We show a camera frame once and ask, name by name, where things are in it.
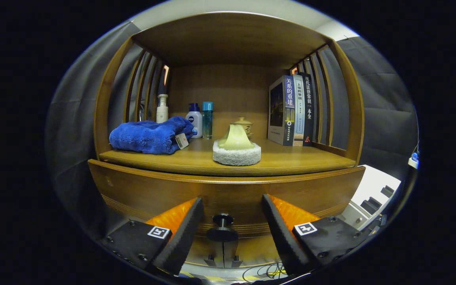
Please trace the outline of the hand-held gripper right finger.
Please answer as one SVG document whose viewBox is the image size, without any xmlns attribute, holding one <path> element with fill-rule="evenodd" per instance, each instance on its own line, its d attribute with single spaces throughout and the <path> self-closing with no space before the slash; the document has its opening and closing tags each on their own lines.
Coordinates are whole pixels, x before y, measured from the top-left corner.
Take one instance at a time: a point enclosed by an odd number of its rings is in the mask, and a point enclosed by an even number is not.
<svg viewBox="0 0 456 285">
<path fill-rule="evenodd" d="M 288 275 L 335 263 L 367 238 L 366 229 L 357 230 L 335 216 L 304 222 L 286 220 L 277 199 L 267 194 L 261 198 L 261 207 Z"/>
</svg>

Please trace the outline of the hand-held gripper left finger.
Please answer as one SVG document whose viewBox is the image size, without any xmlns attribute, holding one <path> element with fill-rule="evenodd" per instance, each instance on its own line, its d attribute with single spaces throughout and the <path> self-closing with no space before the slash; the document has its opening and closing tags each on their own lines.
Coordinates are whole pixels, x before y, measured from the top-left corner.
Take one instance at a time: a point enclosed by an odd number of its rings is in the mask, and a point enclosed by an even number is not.
<svg viewBox="0 0 456 285">
<path fill-rule="evenodd" d="M 201 197 L 179 205 L 182 213 L 173 218 L 177 229 L 163 224 L 128 220 L 102 239 L 101 245 L 127 263 L 147 271 L 178 275 L 192 246 L 204 215 Z"/>
</svg>

